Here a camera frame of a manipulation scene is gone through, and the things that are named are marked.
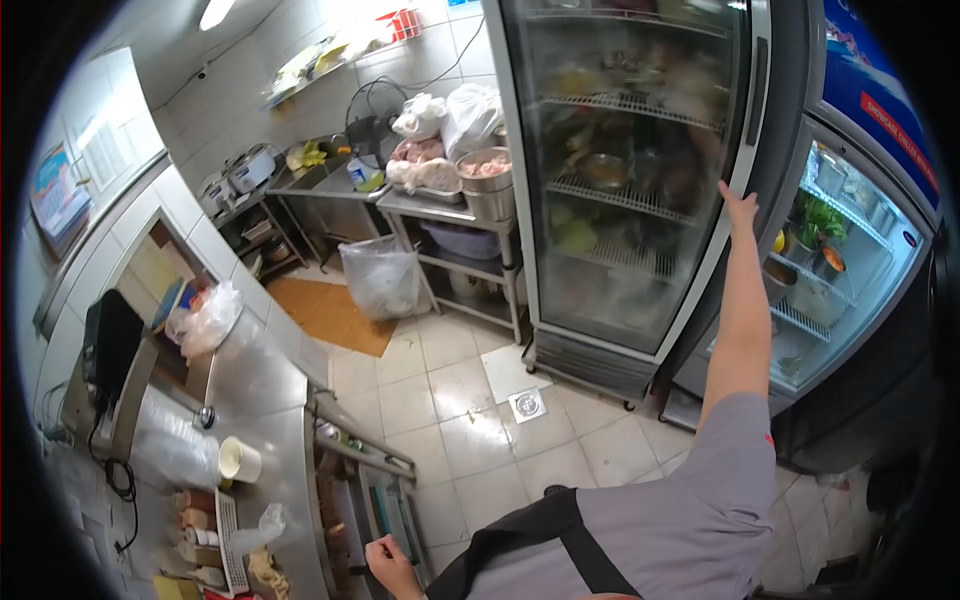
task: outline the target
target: black apron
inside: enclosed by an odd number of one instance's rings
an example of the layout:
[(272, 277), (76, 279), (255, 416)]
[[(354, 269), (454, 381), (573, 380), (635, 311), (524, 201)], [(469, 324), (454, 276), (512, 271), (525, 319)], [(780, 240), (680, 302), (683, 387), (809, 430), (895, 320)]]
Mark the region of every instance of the black apron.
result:
[(426, 589), (429, 600), (464, 600), (477, 573), (496, 556), (560, 538), (590, 593), (639, 597), (584, 526), (575, 489), (561, 490), (513, 511), (473, 535), (470, 547)]

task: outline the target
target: ceiling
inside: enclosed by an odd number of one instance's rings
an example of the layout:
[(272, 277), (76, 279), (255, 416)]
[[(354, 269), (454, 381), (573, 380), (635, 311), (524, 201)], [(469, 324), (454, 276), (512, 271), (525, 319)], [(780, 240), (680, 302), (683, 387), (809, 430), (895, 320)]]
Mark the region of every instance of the ceiling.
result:
[(280, 0), (236, 0), (227, 18), (200, 31), (208, 0), (128, 0), (91, 56), (130, 46), (150, 109), (167, 103), (206, 62), (248, 35)]

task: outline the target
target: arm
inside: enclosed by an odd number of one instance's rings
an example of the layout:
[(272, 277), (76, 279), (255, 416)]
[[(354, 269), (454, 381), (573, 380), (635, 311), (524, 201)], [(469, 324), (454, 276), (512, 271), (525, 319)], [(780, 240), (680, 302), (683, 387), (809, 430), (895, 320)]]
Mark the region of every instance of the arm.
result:
[(756, 194), (740, 200), (720, 181), (730, 217), (730, 258), (720, 304), (720, 330), (707, 368), (707, 389), (700, 412), (703, 428), (717, 402), (734, 392), (766, 398), (770, 385), (772, 333), (754, 238)]

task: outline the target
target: refrigerator handle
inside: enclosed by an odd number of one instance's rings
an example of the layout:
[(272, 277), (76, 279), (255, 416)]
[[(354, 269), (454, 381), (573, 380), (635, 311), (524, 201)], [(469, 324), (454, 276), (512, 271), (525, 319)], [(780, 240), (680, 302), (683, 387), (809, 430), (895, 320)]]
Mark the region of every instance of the refrigerator handle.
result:
[(760, 115), (763, 114), (763, 101), (767, 95), (767, 61), (770, 59), (770, 45), (765, 37), (756, 39), (756, 61), (754, 62), (754, 101), (750, 106), (750, 124), (747, 126), (747, 145), (756, 145), (756, 135), (760, 131)]

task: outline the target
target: apron strap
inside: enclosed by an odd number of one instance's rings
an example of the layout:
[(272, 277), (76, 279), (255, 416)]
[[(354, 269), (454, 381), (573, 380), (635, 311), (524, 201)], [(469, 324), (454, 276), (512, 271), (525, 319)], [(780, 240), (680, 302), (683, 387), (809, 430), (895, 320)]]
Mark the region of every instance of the apron strap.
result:
[(587, 531), (583, 521), (561, 532), (560, 541), (564, 543), (566, 553), (584, 578), (584, 583), (590, 588), (590, 593), (619, 593), (637, 598), (640, 596), (613, 566), (607, 553)]

